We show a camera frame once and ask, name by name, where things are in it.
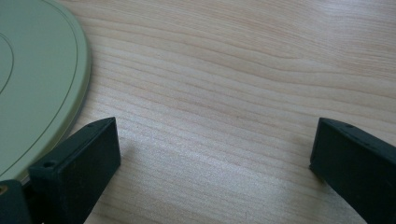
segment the table surface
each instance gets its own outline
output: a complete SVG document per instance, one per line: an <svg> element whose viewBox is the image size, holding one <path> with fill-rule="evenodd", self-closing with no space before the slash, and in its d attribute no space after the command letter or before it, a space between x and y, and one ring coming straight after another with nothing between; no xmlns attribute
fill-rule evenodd
<svg viewBox="0 0 396 224"><path fill-rule="evenodd" d="M87 223L364 223L308 169L319 117L396 145L394 0L60 1L116 117Z"/></svg>

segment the green plastic disc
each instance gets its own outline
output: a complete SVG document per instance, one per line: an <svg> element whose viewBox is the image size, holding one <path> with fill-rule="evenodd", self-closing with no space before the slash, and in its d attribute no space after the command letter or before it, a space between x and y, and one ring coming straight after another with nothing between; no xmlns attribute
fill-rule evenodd
<svg viewBox="0 0 396 224"><path fill-rule="evenodd" d="M73 15L41 0L0 1L0 180L26 168L66 134L91 72Z"/></svg>

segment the light wood surface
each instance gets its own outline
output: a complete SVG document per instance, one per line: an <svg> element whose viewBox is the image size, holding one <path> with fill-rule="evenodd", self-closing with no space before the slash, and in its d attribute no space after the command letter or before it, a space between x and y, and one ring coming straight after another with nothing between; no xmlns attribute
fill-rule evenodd
<svg viewBox="0 0 396 224"><path fill-rule="evenodd" d="M319 117L396 145L394 0L61 1L116 117L87 223L364 223L308 169Z"/></svg>

